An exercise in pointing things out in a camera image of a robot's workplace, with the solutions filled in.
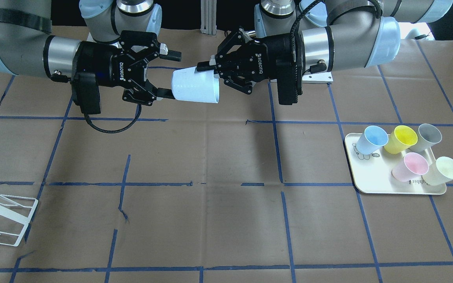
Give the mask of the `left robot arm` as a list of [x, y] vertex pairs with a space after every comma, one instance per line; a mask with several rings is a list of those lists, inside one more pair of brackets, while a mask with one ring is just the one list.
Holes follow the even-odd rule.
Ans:
[[255, 37], [232, 31], [196, 72], [212, 71], [245, 94], [275, 79], [278, 101], [291, 105], [311, 74], [391, 62], [400, 48], [399, 22], [442, 18], [451, 0], [262, 0], [255, 7]]

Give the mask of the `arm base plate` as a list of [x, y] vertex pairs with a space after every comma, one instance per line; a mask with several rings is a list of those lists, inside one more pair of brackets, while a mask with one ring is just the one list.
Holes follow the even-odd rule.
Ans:
[[308, 73], [302, 76], [302, 83], [306, 84], [329, 84], [333, 82], [334, 79], [331, 72]]

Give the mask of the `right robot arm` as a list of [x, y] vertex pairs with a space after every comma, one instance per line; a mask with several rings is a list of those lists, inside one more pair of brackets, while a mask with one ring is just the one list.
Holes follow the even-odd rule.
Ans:
[[173, 99], [146, 77], [153, 59], [181, 61], [158, 42], [162, 9], [152, 0], [81, 0], [92, 41], [52, 34], [50, 0], [0, 0], [0, 72], [70, 83], [83, 114], [101, 112], [99, 86], [121, 86], [129, 102]]

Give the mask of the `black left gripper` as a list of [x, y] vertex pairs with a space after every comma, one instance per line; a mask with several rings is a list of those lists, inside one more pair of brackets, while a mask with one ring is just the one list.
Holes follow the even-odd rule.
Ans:
[[250, 38], [237, 30], [222, 41], [214, 59], [197, 64], [196, 72], [212, 70], [227, 86], [251, 94], [255, 83], [277, 81], [276, 60], [287, 55], [302, 64], [302, 40], [297, 33]]

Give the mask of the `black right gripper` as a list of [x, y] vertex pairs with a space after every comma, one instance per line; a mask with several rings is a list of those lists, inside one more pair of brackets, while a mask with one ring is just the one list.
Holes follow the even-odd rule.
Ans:
[[160, 48], [153, 32], [122, 31], [120, 48], [82, 41], [73, 59], [71, 81], [77, 72], [93, 72], [99, 86], [121, 86], [124, 99], [151, 106], [156, 99], [175, 99], [171, 89], [157, 88], [146, 79], [146, 68], [153, 59], [181, 62], [182, 52]]

